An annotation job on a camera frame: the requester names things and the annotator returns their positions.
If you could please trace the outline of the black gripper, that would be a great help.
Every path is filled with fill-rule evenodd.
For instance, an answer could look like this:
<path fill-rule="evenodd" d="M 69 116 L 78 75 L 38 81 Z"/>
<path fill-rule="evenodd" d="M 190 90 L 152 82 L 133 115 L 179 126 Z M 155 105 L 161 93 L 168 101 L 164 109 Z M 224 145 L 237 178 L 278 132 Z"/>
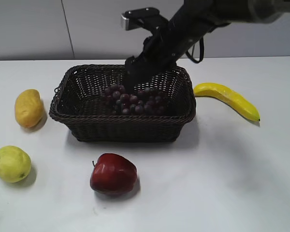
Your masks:
<path fill-rule="evenodd" d="M 143 43 L 143 50 L 137 57 L 125 61 L 124 86 L 128 93 L 144 80 L 171 69 L 183 55 L 184 19 L 174 16 L 168 24 L 160 27 Z"/>

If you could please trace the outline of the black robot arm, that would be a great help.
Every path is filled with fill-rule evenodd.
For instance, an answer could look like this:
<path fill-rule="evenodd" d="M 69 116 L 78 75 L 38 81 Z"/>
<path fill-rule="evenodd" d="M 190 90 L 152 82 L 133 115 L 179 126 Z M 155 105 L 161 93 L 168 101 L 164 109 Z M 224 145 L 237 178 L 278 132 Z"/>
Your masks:
<path fill-rule="evenodd" d="M 151 32 L 137 57 L 125 61 L 123 79 L 127 91 L 176 66 L 183 55 L 194 63 L 203 60 L 203 38 L 231 23 L 272 23 L 290 13 L 290 0 L 186 0 L 167 20 L 158 9 L 147 7 L 121 15 L 125 30 L 144 28 Z"/>

